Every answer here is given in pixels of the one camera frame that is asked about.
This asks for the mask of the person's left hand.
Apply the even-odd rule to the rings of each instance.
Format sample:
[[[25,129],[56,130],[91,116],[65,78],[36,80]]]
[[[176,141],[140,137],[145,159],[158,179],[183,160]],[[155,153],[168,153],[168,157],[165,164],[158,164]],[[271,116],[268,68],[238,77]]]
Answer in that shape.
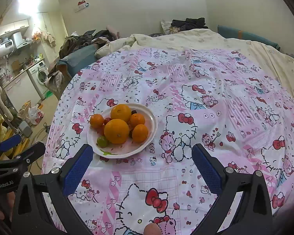
[[[8,219],[12,221],[13,208],[16,195],[14,192],[0,194],[0,220]]]

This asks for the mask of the person's right hand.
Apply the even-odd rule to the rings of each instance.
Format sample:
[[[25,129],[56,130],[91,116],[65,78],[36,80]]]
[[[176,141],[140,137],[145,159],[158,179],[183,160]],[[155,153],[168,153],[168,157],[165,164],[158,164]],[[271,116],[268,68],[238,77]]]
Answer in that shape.
[[[143,235],[162,235],[162,233],[157,224],[150,223],[144,228]]]

